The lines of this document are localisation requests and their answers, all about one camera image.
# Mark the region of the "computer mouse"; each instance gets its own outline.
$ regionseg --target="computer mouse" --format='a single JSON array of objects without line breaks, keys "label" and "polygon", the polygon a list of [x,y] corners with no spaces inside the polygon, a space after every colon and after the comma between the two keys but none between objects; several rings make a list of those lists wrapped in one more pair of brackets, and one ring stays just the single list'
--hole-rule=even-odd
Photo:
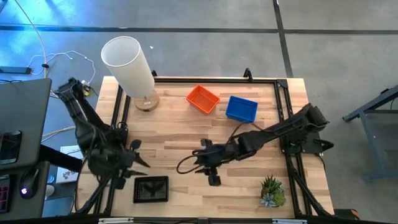
[{"label": "computer mouse", "polygon": [[31,167],[19,180],[19,194],[24,199],[30,199],[37,193],[39,184],[39,169]]}]

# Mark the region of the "orange basket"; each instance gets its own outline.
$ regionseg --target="orange basket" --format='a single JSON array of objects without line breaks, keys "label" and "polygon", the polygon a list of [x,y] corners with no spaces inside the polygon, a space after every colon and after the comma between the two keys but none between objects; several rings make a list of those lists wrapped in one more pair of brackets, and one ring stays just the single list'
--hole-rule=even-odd
[{"label": "orange basket", "polygon": [[190,104],[200,110],[202,113],[210,114],[220,98],[201,85],[197,85],[187,96]]}]

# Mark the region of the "lamp shade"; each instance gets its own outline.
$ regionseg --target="lamp shade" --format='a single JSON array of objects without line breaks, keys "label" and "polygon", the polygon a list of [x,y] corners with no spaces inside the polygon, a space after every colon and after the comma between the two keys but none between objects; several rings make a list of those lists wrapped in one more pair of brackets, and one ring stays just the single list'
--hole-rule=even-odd
[{"label": "lamp shade", "polygon": [[108,41],[101,58],[128,96],[143,98],[154,89],[154,77],[136,39],[122,36]]}]

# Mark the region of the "paper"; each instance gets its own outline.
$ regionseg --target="paper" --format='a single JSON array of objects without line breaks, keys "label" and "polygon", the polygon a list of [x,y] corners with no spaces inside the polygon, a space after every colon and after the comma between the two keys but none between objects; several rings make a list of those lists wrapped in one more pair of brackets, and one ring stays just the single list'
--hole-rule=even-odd
[{"label": "paper", "polygon": [[[83,159],[83,154],[81,153],[79,146],[62,146],[60,152],[65,154],[69,153],[68,156]],[[55,181],[55,183],[62,184],[76,181],[77,175],[78,173],[74,171],[58,167],[57,180]]]}]

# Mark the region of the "plastic basket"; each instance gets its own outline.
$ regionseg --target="plastic basket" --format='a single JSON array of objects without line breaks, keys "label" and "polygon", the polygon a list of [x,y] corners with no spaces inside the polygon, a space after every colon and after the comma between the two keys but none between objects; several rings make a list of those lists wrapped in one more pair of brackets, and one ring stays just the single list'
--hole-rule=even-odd
[{"label": "plastic basket", "polygon": [[256,118],[257,106],[257,102],[231,96],[225,114],[231,119],[251,123]]},{"label": "plastic basket", "polygon": [[205,87],[197,85],[187,96],[190,104],[200,110],[202,113],[210,114],[220,98],[212,94]]}]

